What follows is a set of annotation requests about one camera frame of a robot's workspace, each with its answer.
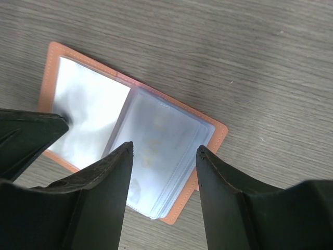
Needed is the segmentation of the pink leather card holder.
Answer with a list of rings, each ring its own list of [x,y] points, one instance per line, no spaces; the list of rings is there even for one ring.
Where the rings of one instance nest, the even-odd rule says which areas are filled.
[[[197,148],[216,153],[226,125],[65,45],[48,47],[38,110],[69,131],[45,155],[72,172],[134,145],[127,205],[174,224],[195,190]]]

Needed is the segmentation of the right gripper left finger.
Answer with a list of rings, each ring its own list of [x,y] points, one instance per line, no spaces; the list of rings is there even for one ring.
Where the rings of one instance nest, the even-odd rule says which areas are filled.
[[[133,143],[46,187],[1,180],[1,249],[117,249]]]

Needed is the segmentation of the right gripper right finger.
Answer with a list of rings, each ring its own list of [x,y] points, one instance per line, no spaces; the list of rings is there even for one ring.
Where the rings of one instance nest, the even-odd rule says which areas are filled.
[[[205,146],[196,167],[208,249],[332,249],[332,181],[280,189]]]

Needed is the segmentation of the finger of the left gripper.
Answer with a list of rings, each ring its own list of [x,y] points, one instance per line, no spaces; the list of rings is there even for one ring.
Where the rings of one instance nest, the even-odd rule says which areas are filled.
[[[57,114],[1,109],[1,178],[16,180],[68,129]]]

